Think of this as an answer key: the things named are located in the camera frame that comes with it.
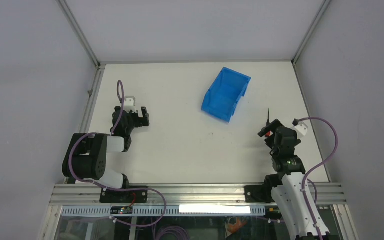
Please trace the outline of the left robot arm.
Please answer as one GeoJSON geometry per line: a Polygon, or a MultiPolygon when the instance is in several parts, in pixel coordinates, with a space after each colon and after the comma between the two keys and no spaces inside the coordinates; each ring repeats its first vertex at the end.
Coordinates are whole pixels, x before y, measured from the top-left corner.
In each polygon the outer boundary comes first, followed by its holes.
{"type": "Polygon", "coordinates": [[[125,153],[132,144],[131,134],[135,128],[150,125],[149,113],[145,106],[114,108],[112,133],[75,133],[62,164],[62,173],[83,183],[95,183],[104,189],[112,189],[111,197],[118,203],[125,203],[131,196],[128,177],[107,167],[109,153],[125,153]]]}

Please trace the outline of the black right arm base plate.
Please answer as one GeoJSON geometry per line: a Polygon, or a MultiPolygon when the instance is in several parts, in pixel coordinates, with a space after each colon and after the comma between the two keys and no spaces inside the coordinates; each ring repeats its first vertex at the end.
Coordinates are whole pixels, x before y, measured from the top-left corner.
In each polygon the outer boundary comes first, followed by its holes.
{"type": "Polygon", "coordinates": [[[245,202],[270,204],[273,202],[271,191],[270,187],[264,185],[246,185],[244,187],[245,202]]]}

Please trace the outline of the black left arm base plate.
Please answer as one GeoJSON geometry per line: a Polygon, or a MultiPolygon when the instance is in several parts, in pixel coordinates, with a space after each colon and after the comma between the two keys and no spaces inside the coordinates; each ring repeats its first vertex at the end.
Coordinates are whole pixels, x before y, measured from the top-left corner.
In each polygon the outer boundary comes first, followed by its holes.
{"type": "Polygon", "coordinates": [[[123,191],[101,190],[99,202],[102,204],[145,204],[148,202],[148,188],[139,186],[123,191]]]}

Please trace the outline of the red handled screwdriver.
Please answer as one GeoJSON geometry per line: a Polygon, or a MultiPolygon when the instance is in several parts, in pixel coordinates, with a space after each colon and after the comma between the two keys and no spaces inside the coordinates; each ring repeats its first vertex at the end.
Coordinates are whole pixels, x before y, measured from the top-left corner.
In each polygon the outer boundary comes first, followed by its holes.
{"type": "MultiPolygon", "coordinates": [[[[266,120],[266,126],[268,127],[270,125],[270,108],[267,109],[267,120],[266,120]]],[[[268,131],[264,136],[268,138],[271,135],[271,132],[268,131]]]]}

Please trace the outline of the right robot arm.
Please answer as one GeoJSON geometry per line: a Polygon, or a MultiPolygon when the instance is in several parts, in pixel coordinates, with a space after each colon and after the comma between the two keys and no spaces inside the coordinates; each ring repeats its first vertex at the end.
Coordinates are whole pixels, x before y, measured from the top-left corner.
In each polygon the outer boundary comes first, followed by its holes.
{"type": "Polygon", "coordinates": [[[278,119],[268,123],[259,133],[270,148],[273,169],[262,185],[262,201],[276,203],[292,240],[331,240],[333,236],[322,220],[312,198],[306,169],[295,154],[307,126],[285,127],[278,119]]]}

